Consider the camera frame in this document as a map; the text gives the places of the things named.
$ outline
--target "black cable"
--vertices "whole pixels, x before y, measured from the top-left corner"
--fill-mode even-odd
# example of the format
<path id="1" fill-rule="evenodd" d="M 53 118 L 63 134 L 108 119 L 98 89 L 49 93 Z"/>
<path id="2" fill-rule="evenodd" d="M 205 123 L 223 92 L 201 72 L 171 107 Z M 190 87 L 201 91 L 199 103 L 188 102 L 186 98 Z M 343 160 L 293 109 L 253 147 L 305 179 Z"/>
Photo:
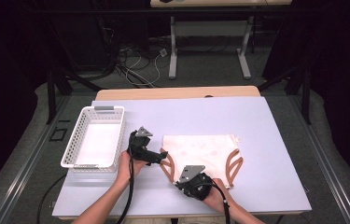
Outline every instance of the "black cable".
<path id="1" fill-rule="evenodd" d="M 194 188 L 198 188 L 200 186 L 212 186 L 213 188 L 218 189 L 218 192 L 220 192 L 221 197 L 223 198 L 225 222 L 226 222 L 226 224 L 230 224 L 231 223 L 231 220 L 230 220 L 230 206 L 228 205 L 227 199 L 226 199 L 222 189 L 216 184 L 216 182 L 214 180 L 213 180 L 213 183 L 211 183 L 211 184 L 203 183 L 203 184 L 199 184 L 199 185 L 194 186 Z"/>
<path id="2" fill-rule="evenodd" d="M 123 219 L 125 218 L 126 214 L 128 213 L 129 207 L 131 206 L 132 196 L 133 196 L 133 183 L 134 183 L 134 168 L 133 168 L 133 155 L 131 155 L 131 159 L 129 161 L 129 195 L 128 195 L 128 201 L 126 202 L 124 211 L 122 212 L 121 217 L 117 221 L 117 224 L 120 224 Z"/>
<path id="3" fill-rule="evenodd" d="M 276 220 L 275 224 L 279 224 L 284 216 L 285 215 L 280 215 L 279 218 Z"/>
<path id="4" fill-rule="evenodd" d="M 36 223 L 39 224 L 40 223 L 40 213 L 41 213 L 41 208 L 43 207 L 43 203 L 44 200 L 46 199 L 47 195 L 49 194 L 49 192 L 53 189 L 53 187 L 55 187 L 56 184 L 58 184 L 59 181 L 61 181 L 63 178 L 66 177 L 67 174 L 62 175 L 59 179 L 57 179 L 55 182 L 53 182 L 53 184 L 49 187 L 49 189 L 47 189 L 47 191 L 44 193 L 43 198 L 40 201 L 40 204 L 38 205 L 38 209 L 37 209 L 37 221 Z"/>

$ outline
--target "wire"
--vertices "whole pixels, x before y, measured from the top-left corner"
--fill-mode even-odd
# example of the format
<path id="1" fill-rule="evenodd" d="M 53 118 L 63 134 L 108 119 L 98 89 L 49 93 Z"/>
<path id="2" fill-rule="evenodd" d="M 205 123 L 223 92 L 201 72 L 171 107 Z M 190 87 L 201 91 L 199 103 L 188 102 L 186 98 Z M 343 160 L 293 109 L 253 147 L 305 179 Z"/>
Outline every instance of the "wire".
<path id="1" fill-rule="evenodd" d="M 137 51 L 136 51 L 136 53 L 137 53 L 137 55 L 128 56 L 127 52 L 125 52 L 125 56 L 124 56 L 124 57 L 125 57 L 125 60 L 122 62 L 123 65 L 124 65 L 124 67 L 127 67 L 127 68 L 128 68 L 128 66 L 126 65 L 126 62 L 127 62 L 128 58 L 131 58 L 131 57 L 139 57 L 138 63 L 141 62 L 142 55 L 141 55 L 139 52 L 137 52 Z M 140 67 L 137 67 L 137 68 L 135 68 L 135 64 L 134 64 L 134 65 L 132 66 L 133 70 L 140 70 L 140 69 L 143 69 L 143 68 L 147 67 L 147 66 L 150 64 L 150 58 L 148 58 L 147 56 L 144 56 L 144 58 L 147 59 L 147 63 L 144 64 L 143 66 L 140 66 Z"/>
<path id="2" fill-rule="evenodd" d="M 117 68 L 120 70 L 121 73 L 123 73 L 123 74 L 126 73 L 127 68 L 124 67 L 123 65 L 118 64 L 118 65 L 117 65 Z M 146 80 L 145 80 L 143 77 L 137 76 L 137 75 L 135 75 L 135 74 L 136 74 L 136 73 L 134 73 L 134 72 L 131 72 L 131 73 L 130 73 L 130 75 L 131 75 L 132 77 L 136 78 L 136 79 L 139 80 L 141 83 L 146 83 L 146 82 L 145 82 Z M 140 88 L 140 86 L 139 86 L 139 85 L 135 85 L 134 82 L 131 81 L 130 78 L 129 78 L 128 76 L 125 76 L 125 78 L 127 79 L 127 81 L 128 81 L 129 83 L 133 84 L 136 88 Z"/>
<path id="3" fill-rule="evenodd" d="M 134 66 L 136 66 L 136 65 L 140 62 L 142 56 L 141 56 L 140 54 L 139 54 L 139 56 L 140 56 L 140 57 L 139 57 L 139 60 L 138 60 L 136 63 L 134 63 L 131 67 L 129 67 L 129 68 L 126 69 L 125 77 L 128 79 L 128 73 L 131 72 L 133 75 L 135 75 L 135 76 L 137 76 L 137 77 L 140 77 L 141 79 L 143 79 L 143 80 L 146 82 L 146 83 L 138 84 L 138 83 L 131 82 L 131 81 L 128 79 L 128 81 L 129 81 L 131 84 L 136 85 L 136 86 L 150 86 L 150 87 L 154 87 L 152 84 L 154 84 L 155 82 L 157 82 L 157 81 L 160 79 L 160 77 L 161 77 L 160 69 L 159 69 L 158 66 L 157 66 L 157 60 L 158 60 L 158 58 L 159 58 L 161 55 L 158 54 L 158 55 L 155 57 L 155 60 L 154 60 L 154 65 L 155 65 L 155 68 L 156 68 L 156 70 L 157 70 L 157 72 L 158 72 L 158 75 L 157 75 L 157 78 L 155 78 L 155 80 L 153 80 L 153 81 L 148 81 L 148 80 L 146 80 L 144 77 L 140 76 L 139 74 L 137 74 L 136 72 L 134 72 L 133 70 L 131 70 L 131 68 L 133 68 Z"/>
<path id="4" fill-rule="evenodd" d="M 225 222 L 226 224 L 230 224 L 231 220 L 230 220 L 230 206 L 228 205 L 227 199 L 224 195 L 224 192 L 222 191 L 222 189 L 216 184 L 216 182 L 214 180 L 212 180 L 213 183 L 203 183 L 203 184 L 199 184 L 194 186 L 194 188 L 198 188 L 200 186 L 212 186 L 215 189 L 218 190 L 218 192 L 220 192 L 221 197 L 223 198 L 223 206 L 224 206 L 224 214 L 225 214 Z"/>
<path id="5" fill-rule="evenodd" d="M 37 218 L 36 218 L 37 224 L 40 223 L 40 213 L 41 213 L 41 208 L 43 207 L 44 200 L 46 199 L 49 192 L 53 189 L 53 187 L 55 187 L 55 185 L 58 184 L 58 182 L 61 181 L 65 177 L 66 177 L 66 174 L 62 175 L 59 179 L 57 179 L 55 182 L 53 182 L 53 184 L 49 187 L 49 189 L 47 189 L 47 191 L 44 193 L 43 198 L 41 198 L 40 204 L 38 205 L 38 209 L 37 209 Z"/>
<path id="6" fill-rule="evenodd" d="M 162 66 L 157 66 L 157 67 L 159 67 L 159 68 L 164 68 L 164 67 L 166 67 L 166 66 L 168 66 L 170 63 L 171 63 L 171 58 L 170 57 L 166 57 L 167 58 L 167 60 L 166 61 L 162 61 L 162 63 L 164 63 L 164 65 L 162 65 Z"/>
<path id="7" fill-rule="evenodd" d="M 117 221 L 117 224 L 120 224 L 123 219 L 125 218 L 126 214 L 128 213 L 129 207 L 131 206 L 131 201 L 132 201 L 132 196 L 133 196 L 133 183 L 134 183 L 134 168 L 133 168 L 133 154 L 131 154 L 131 159 L 129 161 L 129 196 L 128 196 L 128 201 L 126 202 L 124 211 L 122 212 L 121 217 Z"/>

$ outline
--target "person's left hand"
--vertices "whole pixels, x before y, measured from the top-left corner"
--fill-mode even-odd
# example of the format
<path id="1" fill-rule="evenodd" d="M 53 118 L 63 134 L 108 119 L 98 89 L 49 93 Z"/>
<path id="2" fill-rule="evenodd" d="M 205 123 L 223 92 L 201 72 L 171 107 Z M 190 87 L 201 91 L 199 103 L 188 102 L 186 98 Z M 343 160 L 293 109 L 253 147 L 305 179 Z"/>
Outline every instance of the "person's left hand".
<path id="1" fill-rule="evenodd" d="M 130 160 L 131 156 L 127 151 L 123 151 L 119 156 L 119 170 L 117 173 L 116 182 L 120 183 L 129 183 L 130 175 Z M 133 177 L 137 177 L 140 173 L 140 170 L 145 166 L 147 162 L 133 160 Z"/>

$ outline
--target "basket handle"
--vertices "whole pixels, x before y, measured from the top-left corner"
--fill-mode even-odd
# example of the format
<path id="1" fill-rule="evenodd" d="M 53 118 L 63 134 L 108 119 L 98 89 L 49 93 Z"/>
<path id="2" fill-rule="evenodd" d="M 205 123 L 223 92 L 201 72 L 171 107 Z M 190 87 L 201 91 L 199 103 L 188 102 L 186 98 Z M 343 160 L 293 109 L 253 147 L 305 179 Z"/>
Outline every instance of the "basket handle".
<path id="1" fill-rule="evenodd" d="M 100 105 L 100 106 L 95 106 L 95 110 L 114 110 L 113 105 Z"/>
<path id="2" fill-rule="evenodd" d="M 73 166 L 75 169 L 98 169 L 98 164 L 75 164 Z"/>

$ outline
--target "wooden table edge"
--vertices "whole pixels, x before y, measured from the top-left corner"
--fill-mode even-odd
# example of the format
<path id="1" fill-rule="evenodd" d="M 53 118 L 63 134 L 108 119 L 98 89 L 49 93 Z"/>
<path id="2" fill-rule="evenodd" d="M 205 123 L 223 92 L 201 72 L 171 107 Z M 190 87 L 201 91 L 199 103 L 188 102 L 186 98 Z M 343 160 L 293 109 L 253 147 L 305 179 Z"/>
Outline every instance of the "wooden table edge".
<path id="1" fill-rule="evenodd" d="M 255 86 L 179 87 L 98 91 L 95 100 L 153 100 L 229 96 L 261 96 Z"/>

